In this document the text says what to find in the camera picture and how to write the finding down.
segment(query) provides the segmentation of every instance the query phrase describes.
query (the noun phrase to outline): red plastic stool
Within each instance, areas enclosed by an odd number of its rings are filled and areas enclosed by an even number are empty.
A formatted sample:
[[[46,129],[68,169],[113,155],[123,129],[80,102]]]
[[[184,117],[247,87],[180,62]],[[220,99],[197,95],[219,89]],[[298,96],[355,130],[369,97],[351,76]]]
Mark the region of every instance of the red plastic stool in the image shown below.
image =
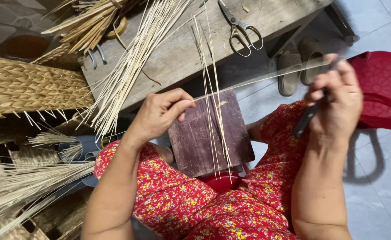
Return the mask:
[[[364,94],[357,128],[391,129],[391,52],[365,52],[348,62]]]
[[[237,190],[239,188],[242,177],[239,176],[239,172],[231,172],[231,181],[229,172],[210,174],[204,177],[197,177],[198,180],[206,183],[209,187],[213,188],[218,194],[223,194],[231,190]]]

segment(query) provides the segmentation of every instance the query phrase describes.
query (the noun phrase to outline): hand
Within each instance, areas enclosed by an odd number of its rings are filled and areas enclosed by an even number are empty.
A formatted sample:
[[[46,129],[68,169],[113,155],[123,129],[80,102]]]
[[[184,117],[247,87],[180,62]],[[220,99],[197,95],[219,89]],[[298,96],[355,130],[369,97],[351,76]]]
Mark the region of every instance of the hand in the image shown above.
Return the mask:
[[[337,55],[328,54],[326,58],[332,60]],[[341,60],[337,63],[337,70],[318,75],[305,95],[307,107],[323,97],[322,88],[326,88],[329,95],[327,103],[320,107],[310,122],[311,134],[348,143],[363,108],[363,93],[353,67]]]
[[[148,94],[125,135],[131,138],[132,144],[140,147],[161,136],[175,119],[183,122],[187,108],[195,108],[195,102],[181,88],[162,94]]]

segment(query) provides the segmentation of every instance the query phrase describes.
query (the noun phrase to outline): table leg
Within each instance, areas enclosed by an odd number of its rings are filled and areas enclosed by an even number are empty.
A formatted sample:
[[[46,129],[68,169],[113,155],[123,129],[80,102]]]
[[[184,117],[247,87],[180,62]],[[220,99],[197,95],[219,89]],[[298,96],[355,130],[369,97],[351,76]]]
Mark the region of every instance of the table leg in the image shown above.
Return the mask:
[[[360,37],[353,32],[351,26],[348,24],[347,20],[342,15],[336,3],[330,4],[324,9],[324,11],[327,13],[329,18],[333,21],[333,23],[342,33],[344,41],[349,46],[352,46],[354,42],[360,40]]]
[[[295,28],[285,32],[281,35],[278,42],[273,46],[271,51],[268,53],[269,58],[276,57],[286,46],[291,42],[304,28],[322,11],[316,11],[306,16],[304,19],[299,21],[299,25]]]

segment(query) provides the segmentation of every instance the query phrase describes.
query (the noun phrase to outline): slipper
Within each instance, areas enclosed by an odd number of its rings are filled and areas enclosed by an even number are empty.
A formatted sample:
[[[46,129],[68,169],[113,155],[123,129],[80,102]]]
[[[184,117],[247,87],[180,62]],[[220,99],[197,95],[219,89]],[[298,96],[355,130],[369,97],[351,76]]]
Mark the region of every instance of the slipper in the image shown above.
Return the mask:
[[[301,56],[296,48],[290,46],[278,58],[278,70],[286,69],[286,73],[302,69]],[[291,96],[298,89],[300,72],[278,77],[278,92],[282,96]]]
[[[317,39],[305,37],[299,42],[298,49],[301,54],[301,60],[304,63],[304,68],[317,66],[323,63],[323,45]],[[321,67],[303,70],[301,73],[301,82],[305,85],[309,85],[319,74],[321,74]]]

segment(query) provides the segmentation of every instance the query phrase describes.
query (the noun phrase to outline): wooden workbench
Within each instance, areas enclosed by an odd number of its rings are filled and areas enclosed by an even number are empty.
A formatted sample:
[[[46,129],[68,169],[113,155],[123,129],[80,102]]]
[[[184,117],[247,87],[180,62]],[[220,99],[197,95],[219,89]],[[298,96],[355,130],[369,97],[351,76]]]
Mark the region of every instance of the wooden workbench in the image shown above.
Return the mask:
[[[237,20],[255,26],[261,33],[264,42],[281,36],[269,53],[269,57],[273,57],[332,0],[223,0],[223,2]],[[200,3],[201,0],[194,0],[169,33],[190,19],[192,15],[202,11],[204,7],[199,8]],[[250,9],[249,13],[243,10],[242,3]],[[206,7],[212,32],[215,60],[223,62],[226,57],[235,54],[228,40],[230,25],[216,0],[209,0]],[[125,44],[129,44],[136,35],[141,17],[142,13],[128,16],[127,30],[121,36]],[[208,36],[206,13],[199,14],[197,19],[201,22],[201,26]],[[139,74],[122,109],[131,111],[145,99],[147,94],[178,87],[185,79],[198,75],[201,72],[201,62],[194,39],[192,21],[189,21],[156,48],[143,70],[146,75],[162,85],[150,80],[143,73]],[[124,48],[117,39],[103,42],[102,49],[106,54],[107,64],[102,64],[98,52],[94,54],[98,63],[97,69],[93,68],[92,61],[88,56],[84,60],[86,69],[83,68],[83,73],[89,85],[110,73],[124,52]],[[100,90],[101,88],[93,90],[95,98],[98,97]]]

